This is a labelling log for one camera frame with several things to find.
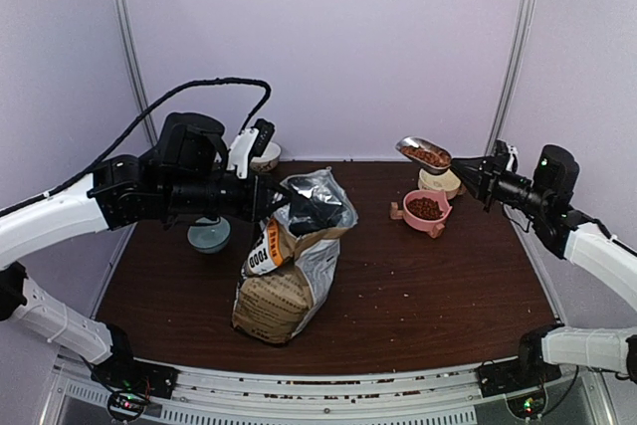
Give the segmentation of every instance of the pet food bag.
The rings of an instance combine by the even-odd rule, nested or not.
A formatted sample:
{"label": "pet food bag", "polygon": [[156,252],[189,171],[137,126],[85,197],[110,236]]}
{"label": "pet food bag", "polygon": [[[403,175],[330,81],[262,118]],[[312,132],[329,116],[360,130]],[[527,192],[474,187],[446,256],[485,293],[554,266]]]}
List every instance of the pet food bag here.
{"label": "pet food bag", "polygon": [[234,328],[283,344],[301,332],[327,298],[339,238],[358,216],[329,169],[281,183],[291,202],[264,224],[241,271]]}

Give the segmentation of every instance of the scoop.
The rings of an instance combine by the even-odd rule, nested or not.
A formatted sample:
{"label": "scoop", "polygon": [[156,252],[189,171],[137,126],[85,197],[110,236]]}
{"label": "scoop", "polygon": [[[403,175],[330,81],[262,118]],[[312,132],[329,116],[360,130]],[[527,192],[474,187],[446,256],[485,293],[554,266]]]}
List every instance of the scoop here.
{"label": "scoop", "polygon": [[[402,148],[404,148],[405,146],[412,146],[414,148],[418,148],[418,149],[423,149],[425,151],[428,151],[430,153],[436,154],[436,155],[447,155],[449,157],[449,164],[447,166],[434,166],[431,163],[428,163],[427,161],[420,159],[420,158],[416,158],[414,156],[411,156],[409,154],[405,154],[401,151]],[[451,166],[451,154],[449,153],[449,151],[447,151],[444,148],[441,148],[440,146],[427,141],[426,139],[422,139],[422,138],[418,138],[416,136],[407,136],[406,138],[401,139],[400,141],[398,141],[396,143],[396,149],[405,157],[411,159],[414,163],[416,163],[418,166],[420,166],[422,169],[424,169],[425,171],[427,171],[429,174],[433,174],[434,176],[439,176],[443,173],[445,173],[449,167]]]}

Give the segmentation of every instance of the metal frame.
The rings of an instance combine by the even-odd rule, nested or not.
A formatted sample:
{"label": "metal frame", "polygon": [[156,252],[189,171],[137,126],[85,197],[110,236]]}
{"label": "metal frame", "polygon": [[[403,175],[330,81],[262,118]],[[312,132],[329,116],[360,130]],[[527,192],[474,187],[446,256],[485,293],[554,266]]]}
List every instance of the metal frame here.
{"label": "metal frame", "polygon": [[514,89],[516,86],[516,80],[518,79],[518,73],[522,64],[522,58],[524,54],[525,44],[527,43],[527,37],[529,35],[529,29],[531,27],[531,18],[535,7],[535,0],[520,0],[520,9],[518,11],[518,23],[514,32],[514,40],[511,46],[511,53],[509,55],[509,64],[507,65],[507,72],[505,75],[505,82],[500,94],[500,100],[498,102],[498,109],[496,110],[496,116],[491,128],[489,140],[487,141],[487,147],[485,154],[491,154],[496,144],[496,140],[499,138],[502,128],[507,118],[507,112],[511,104],[511,98],[513,97]]}
{"label": "metal frame", "polygon": [[[132,86],[132,92],[137,103],[137,109],[139,112],[143,112],[148,108],[148,99],[146,98],[146,91],[141,80],[141,69],[139,68],[139,60],[137,59],[137,53],[135,52],[135,44],[132,38],[132,30],[130,28],[130,19],[128,17],[128,8],[126,7],[126,0],[113,0],[115,6],[115,13],[117,15],[117,22],[119,23],[119,33],[121,34],[121,41],[123,43],[124,53],[126,56],[126,66],[128,69],[128,76],[130,79],[130,85]],[[151,145],[157,144],[157,130],[152,118],[147,116],[143,121],[143,129],[146,134],[146,139]]]}
{"label": "metal frame", "polygon": [[[144,417],[174,425],[472,425],[477,423],[477,406],[505,398],[482,398],[475,374],[478,365],[341,376],[258,375],[177,366],[172,399],[153,398],[155,405]],[[568,383],[574,367],[564,367],[563,373],[551,386]],[[65,398],[106,404],[108,393],[90,380],[88,370],[70,352],[61,351],[52,375],[41,425],[59,424]],[[616,425],[601,374],[582,370],[580,379],[595,423]]]}

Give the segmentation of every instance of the black cable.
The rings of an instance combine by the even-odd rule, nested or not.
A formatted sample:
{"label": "black cable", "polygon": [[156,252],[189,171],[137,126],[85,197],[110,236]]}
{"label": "black cable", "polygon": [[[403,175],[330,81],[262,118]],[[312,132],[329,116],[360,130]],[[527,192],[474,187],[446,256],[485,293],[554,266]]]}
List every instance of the black cable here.
{"label": "black cable", "polygon": [[562,394],[561,397],[559,397],[559,400],[557,400],[557,402],[550,407],[550,409],[546,410],[545,412],[543,412],[541,414],[541,418],[544,418],[546,415],[548,415],[549,413],[552,413],[555,411],[555,409],[561,405],[561,403],[566,399],[566,397],[568,396],[568,393],[570,393],[570,391],[573,389],[573,387],[575,386],[575,382],[577,381],[577,376],[579,375],[579,365],[577,365],[577,367],[575,368],[575,375],[573,375],[573,379],[570,381],[570,384],[568,385],[568,388],[566,389],[566,391]]}
{"label": "black cable", "polygon": [[606,239],[610,239],[612,238],[612,234],[610,234],[610,231],[608,230],[608,228],[606,227],[606,225],[604,223],[601,222],[601,219],[598,218],[594,218],[592,220],[592,223],[596,224],[597,227],[599,228],[599,231],[601,231],[601,234],[603,234],[604,236],[606,236]]}
{"label": "black cable", "polygon": [[254,108],[252,108],[250,113],[248,113],[248,117],[244,121],[243,126],[241,126],[241,129],[244,129],[246,127],[246,125],[250,122],[252,117],[255,114],[257,114],[257,112],[261,109],[261,107],[268,101],[268,99],[270,98],[270,94],[272,92],[272,89],[270,88],[270,85],[268,85],[268,83],[264,82],[263,80],[240,79],[240,78],[237,78],[237,77],[228,77],[228,78],[225,78],[225,79],[215,79],[215,80],[193,80],[193,81],[190,81],[190,82],[186,82],[185,84],[182,84],[182,85],[180,85],[178,87],[175,87],[171,91],[165,93],[160,99],[158,99],[155,102],[153,102],[142,113],[140,113],[130,123],[130,125],[123,131],[123,133],[100,156],[98,156],[89,166],[84,168],[78,174],[76,174],[76,175],[72,176],[71,178],[69,178],[68,180],[66,180],[61,185],[56,186],[55,188],[51,189],[50,191],[48,191],[48,192],[46,192],[44,194],[39,194],[37,196],[33,196],[33,197],[29,198],[29,199],[26,199],[24,201],[21,201],[19,203],[16,203],[16,204],[12,205],[12,206],[9,206],[8,208],[3,209],[2,211],[0,211],[0,218],[3,217],[3,216],[7,216],[8,214],[11,214],[11,213],[13,213],[15,211],[18,211],[18,210],[20,210],[22,208],[25,208],[27,206],[35,204],[35,203],[37,203],[39,201],[42,201],[42,200],[48,198],[49,196],[53,196],[54,194],[58,194],[61,191],[64,191],[65,189],[70,188],[71,186],[73,186],[75,183],[80,181],[84,176],[86,176],[91,171],[93,171],[96,168],[96,166],[98,166],[102,161],[104,161],[106,159],[107,156],[109,156],[111,153],[113,153],[114,150],[118,146],[120,146],[125,139],[128,138],[128,136],[132,133],[132,131],[147,116],[149,116],[153,111],[155,111],[164,102],[166,102],[167,100],[171,99],[172,97],[174,97],[178,93],[183,92],[184,90],[187,90],[187,89],[191,89],[193,87],[216,87],[216,86],[222,86],[222,85],[249,85],[249,86],[252,86],[252,87],[261,87],[262,89],[265,90],[265,92],[264,92],[263,96],[261,97],[261,99],[259,100],[259,102],[255,105]]}
{"label": "black cable", "polygon": [[188,226],[189,228],[211,228],[214,226],[219,226],[220,224],[221,224],[221,217],[217,219],[217,221],[212,223],[198,223],[196,221],[175,220],[175,221],[170,221],[164,224],[164,229],[167,231],[174,227],[183,227],[183,226]]}
{"label": "black cable", "polygon": [[114,390],[107,383],[102,381],[102,378],[96,373],[95,368],[93,367],[93,365],[88,360],[83,358],[82,356],[80,356],[80,358],[82,359],[82,362],[84,363],[84,365],[87,367],[87,369],[91,373],[91,376],[95,377],[96,380],[100,383],[100,385],[103,388],[108,390],[110,393],[114,393]]}

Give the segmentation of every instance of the brown tabletop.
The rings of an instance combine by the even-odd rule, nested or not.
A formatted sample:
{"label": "brown tabletop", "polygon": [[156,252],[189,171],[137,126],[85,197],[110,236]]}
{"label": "brown tabletop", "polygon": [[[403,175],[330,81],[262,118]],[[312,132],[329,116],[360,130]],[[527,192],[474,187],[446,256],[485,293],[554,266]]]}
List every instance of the brown tabletop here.
{"label": "brown tabletop", "polygon": [[[329,297],[288,345],[231,329],[239,269],[252,226],[231,221],[230,244],[195,252],[186,229],[138,224],[99,319],[123,327],[136,356],[254,373],[353,374],[422,370],[517,354],[520,336],[553,321],[511,224],[469,196],[452,201],[438,239],[389,219],[389,203],[416,189],[411,163],[331,163],[359,215],[341,239]],[[291,162],[278,174],[325,163]]]}

